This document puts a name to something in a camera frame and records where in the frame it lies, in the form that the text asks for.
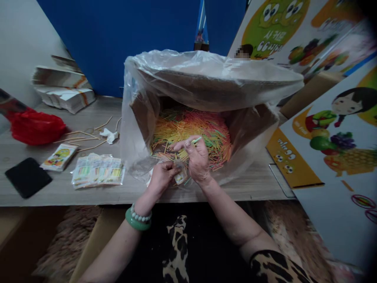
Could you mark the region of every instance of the person's right hand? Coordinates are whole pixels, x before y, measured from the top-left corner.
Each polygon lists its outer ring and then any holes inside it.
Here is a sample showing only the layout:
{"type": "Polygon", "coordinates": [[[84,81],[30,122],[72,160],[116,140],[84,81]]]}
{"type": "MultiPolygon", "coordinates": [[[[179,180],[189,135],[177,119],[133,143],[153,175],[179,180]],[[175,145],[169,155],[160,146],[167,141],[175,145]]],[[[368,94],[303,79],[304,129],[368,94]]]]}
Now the person's right hand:
{"type": "Polygon", "coordinates": [[[187,140],[174,143],[170,146],[174,151],[179,151],[185,148],[190,158],[188,163],[188,170],[195,182],[199,185],[209,181],[211,175],[209,173],[208,151],[204,143],[203,137],[197,142],[196,147],[191,141],[200,138],[201,136],[191,136],[187,140]]]}

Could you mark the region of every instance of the hand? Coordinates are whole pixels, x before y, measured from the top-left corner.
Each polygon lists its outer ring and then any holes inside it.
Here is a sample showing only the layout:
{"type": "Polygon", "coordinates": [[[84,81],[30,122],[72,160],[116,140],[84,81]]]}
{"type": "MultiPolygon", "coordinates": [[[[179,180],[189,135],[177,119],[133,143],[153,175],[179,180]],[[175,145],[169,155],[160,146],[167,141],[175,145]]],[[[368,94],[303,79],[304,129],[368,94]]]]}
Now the hand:
{"type": "Polygon", "coordinates": [[[200,138],[200,136],[191,136],[185,141],[172,144],[170,147],[174,151],[185,148],[190,158],[190,162],[188,163],[190,175],[195,182],[201,185],[208,182],[211,179],[211,175],[209,173],[208,151],[203,138],[197,142],[196,147],[191,143],[191,141],[197,138],[200,138]]]}
{"type": "Polygon", "coordinates": [[[174,168],[174,163],[171,161],[156,164],[153,167],[152,179],[148,188],[135,203],[135,212],[138,215],[147,216],[174,176],[180,171],[180,168],[174,168]]]}
{"type": "Polygon", "coordinates": [[[152,179],[150,180],[147,191],[160,198],[174,176],[180,171],[181,169],[175,168],[174,163],[171,161],[156,164],[153,167],[152,179]]]}

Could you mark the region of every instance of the red plastic bag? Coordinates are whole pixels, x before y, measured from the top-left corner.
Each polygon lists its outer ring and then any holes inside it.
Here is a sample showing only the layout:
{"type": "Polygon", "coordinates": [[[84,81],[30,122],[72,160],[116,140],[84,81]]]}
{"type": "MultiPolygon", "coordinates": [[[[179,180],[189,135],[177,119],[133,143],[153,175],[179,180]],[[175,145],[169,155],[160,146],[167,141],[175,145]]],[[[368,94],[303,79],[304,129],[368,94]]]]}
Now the red plastic bag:
{"type": "Polygon", "coordinates": [[[14,139],[28,145],[43,145],[58,140],[65,132],[66,124],[55,115],[27,108],[24,112],[8,113],[14,139]]]}

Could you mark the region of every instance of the green jade bangle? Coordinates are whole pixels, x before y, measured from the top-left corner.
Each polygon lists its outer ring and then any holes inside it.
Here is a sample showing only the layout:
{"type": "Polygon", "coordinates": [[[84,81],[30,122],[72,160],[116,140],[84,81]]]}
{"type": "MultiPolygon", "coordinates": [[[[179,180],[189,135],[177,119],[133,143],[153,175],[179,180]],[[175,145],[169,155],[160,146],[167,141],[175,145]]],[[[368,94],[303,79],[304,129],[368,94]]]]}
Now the green jade bangle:
{"type": "Polygon", "coordinates": [[[140,222],[134,219],[131,215],[131,208],[128,208],[126,211],[126,220],[132,226],[133,229],[138,231],[146,231],[150,228],[151,220],[148,223],[140,222]]]}

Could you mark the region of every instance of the white wall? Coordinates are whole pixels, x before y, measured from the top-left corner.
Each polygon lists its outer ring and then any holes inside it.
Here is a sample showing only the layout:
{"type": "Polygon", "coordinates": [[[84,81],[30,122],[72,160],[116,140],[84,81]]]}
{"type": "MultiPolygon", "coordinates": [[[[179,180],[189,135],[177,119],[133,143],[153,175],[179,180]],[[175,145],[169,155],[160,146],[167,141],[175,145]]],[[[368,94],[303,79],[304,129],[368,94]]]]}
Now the white wall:
{"type": "MultiPolygon", "coordinates": [[[[50,55],[70,58],[36,0],[0,1],[0,88],[27,106],[40,103],[30,78],[36,65],[54,67],[50,55]]],[[[0,114],[0,132],[9,122],[0,114]]]]}

